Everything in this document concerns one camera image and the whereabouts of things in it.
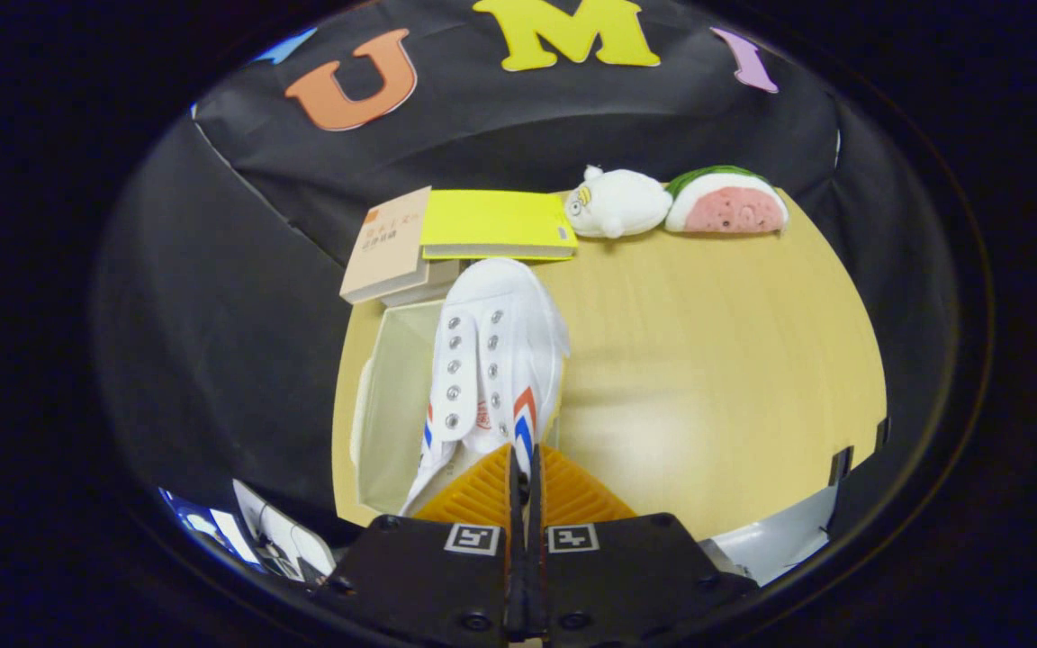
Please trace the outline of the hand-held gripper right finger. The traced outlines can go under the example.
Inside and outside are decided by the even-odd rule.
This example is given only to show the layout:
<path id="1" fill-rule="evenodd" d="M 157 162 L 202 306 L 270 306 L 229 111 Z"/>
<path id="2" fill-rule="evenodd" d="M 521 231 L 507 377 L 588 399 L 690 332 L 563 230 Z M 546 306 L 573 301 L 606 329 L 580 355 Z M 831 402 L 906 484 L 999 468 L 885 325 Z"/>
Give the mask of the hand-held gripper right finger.
<path id="1" fill-rule="evenodd" d="M 679 641 L 758 585 L 670 513 L 638 516 L 555 448 L 532 460 L 526 630 L 546 647 Z"/>

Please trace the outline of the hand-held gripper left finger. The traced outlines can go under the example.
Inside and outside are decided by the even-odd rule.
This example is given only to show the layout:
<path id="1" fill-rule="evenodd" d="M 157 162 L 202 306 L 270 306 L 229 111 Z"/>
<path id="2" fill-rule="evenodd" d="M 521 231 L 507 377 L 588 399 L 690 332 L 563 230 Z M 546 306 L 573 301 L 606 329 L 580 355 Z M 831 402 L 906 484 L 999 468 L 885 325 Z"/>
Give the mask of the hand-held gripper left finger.
<path id="1" fill-rule="evenodd" d="M 515 489 L 503 445 L 418 516 L 376 517 L 318 589 L 318 605 L 387 643 L 505 647 Z"/>

